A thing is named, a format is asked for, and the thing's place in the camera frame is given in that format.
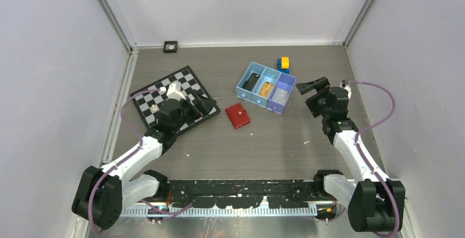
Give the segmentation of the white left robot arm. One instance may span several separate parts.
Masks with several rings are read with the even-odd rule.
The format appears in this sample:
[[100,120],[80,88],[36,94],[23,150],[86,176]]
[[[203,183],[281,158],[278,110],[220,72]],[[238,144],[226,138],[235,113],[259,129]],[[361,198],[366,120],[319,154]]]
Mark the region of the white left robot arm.
[[204,119],[217,106],[214,99],[195,91],[193,100],[181,92],[169,92],[156,105],[154,126],[139,142],[118,159],[100,168],[89,166],[81,176],[71,210],[89,221],[92,228],[107,230],[127,207],[152,198],[163,201],[169,193],[168,178],[154,170],[134,176],[148,163],[166,153],[177,139],[180,128]]

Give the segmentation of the red leather card holder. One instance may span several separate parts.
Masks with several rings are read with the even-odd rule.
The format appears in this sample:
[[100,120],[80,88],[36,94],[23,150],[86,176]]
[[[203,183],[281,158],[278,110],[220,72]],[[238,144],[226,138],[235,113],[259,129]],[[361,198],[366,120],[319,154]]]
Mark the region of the red leather card holder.
[[225,112],[235,129],[239,129],[251,122],[251,119],[241,103],[234,104],[225,109]]

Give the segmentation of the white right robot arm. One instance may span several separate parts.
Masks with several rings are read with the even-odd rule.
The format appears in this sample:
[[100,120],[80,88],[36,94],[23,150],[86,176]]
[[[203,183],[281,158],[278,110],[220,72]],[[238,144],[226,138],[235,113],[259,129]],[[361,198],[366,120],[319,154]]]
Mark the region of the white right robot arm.
[[376,164],[361,138],[367,129],[358,129],[349,118],[351,84],[353,81],[343,80],[338,87],[331,86],[326,77],[296,84],[301,95],[316,91],[305,104],[314,117],[322,117],[323,133],[354,177],[350,182],[338,170],[318,171],[313,193],[321,200],[334,197],[347,212],[354,231],[393,237],[402,228],[406,190],[400,180],[391,179]]

